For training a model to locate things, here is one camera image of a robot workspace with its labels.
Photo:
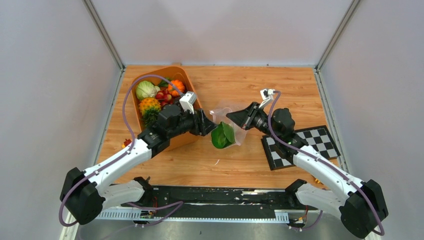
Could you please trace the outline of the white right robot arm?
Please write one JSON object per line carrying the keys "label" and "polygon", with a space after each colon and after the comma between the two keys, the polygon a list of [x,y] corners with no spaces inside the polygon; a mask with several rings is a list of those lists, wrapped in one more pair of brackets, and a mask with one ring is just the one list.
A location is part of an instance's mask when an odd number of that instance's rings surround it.
{"label": "white right robot arm", "polygon": [[323,190],[297,180],[285,195],[292,209],[308,205],[336,218],[357,238],[370,233],[384,234],[382,221],[389,215],[382,187],[370,179],[363,181],[327,160],[294,130],[295,121],[288,108],[266,114],[259,103],[226,114],[243,130],[256,128],[281,145],[285,159],[319,179],[329,189]]}

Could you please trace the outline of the pale green cabbage toy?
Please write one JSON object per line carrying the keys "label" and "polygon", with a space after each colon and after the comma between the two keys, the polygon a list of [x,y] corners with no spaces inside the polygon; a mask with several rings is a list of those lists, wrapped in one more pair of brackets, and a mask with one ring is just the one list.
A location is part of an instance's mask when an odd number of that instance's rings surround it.
{"label": "pale green cabbage toy", "polygon": [[144,80],[141,81],[135,90],[136,97],[139,101],[142,101],[145,98],[153,98],[157,95],[160,87],[154,85],[152,82]]}

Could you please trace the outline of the clear zip top bag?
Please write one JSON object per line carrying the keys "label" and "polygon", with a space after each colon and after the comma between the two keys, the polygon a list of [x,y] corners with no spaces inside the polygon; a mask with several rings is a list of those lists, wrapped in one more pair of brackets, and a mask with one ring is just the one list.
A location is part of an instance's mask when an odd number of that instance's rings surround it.
{"label": "clear zip top bag", "polygon": [[217,128],[211,132],[211,142],[215,148],[226,149],[242,145],[247,132],[237,126],[226,115],[243,109],[243,105],[239,103],[221,100],[215,109],[209,111],[213,122],[217,124]]}

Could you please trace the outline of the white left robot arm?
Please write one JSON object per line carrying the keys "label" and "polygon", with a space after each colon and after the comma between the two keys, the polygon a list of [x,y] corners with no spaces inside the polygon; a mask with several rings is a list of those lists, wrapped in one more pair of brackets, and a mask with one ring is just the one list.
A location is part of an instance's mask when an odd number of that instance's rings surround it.
{"label": "white left robot arm", "polygon": [[114,181],[163,152],[170,146],[172,138],[185,133],[206,136],[215,128],[217,124],[206,117],[201,108],[190,112],[177,105],[166,106],[157,120],[135,136],[130,145],[85,170],[74,167],[67,172],[59,196],[59,222],[68,226],[63,219],[64,208],[73,215],[76,223],[85,225],[102,210],[127,202],[149,206],[153,193],[145,184],[137,180],[126,184],[114,184]]}

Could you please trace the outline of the green bok choy toy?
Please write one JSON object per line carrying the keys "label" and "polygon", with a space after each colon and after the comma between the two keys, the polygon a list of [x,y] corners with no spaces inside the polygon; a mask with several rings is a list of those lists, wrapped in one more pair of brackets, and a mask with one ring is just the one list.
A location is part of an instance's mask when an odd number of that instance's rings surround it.
{"label": "green bok choy toy", "polygon": [[211,142],[217,149],[224,149],[236,143],[234,128],[223,121],[211,132]]}

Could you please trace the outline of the orange toy pumpkin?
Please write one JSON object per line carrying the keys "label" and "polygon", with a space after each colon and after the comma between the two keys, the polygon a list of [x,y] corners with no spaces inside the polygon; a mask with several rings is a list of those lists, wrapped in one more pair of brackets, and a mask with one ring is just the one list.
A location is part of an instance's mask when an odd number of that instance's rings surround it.
{"label": "orange toy pumpkin", "polygon": [[180,96],[180,93],[181,94],[185,93],[186,88],[182,81],[176,79],[176,80],[171,80],[170,82],[171,84],[168,85],[167,90],[172,97],[176,98]]}

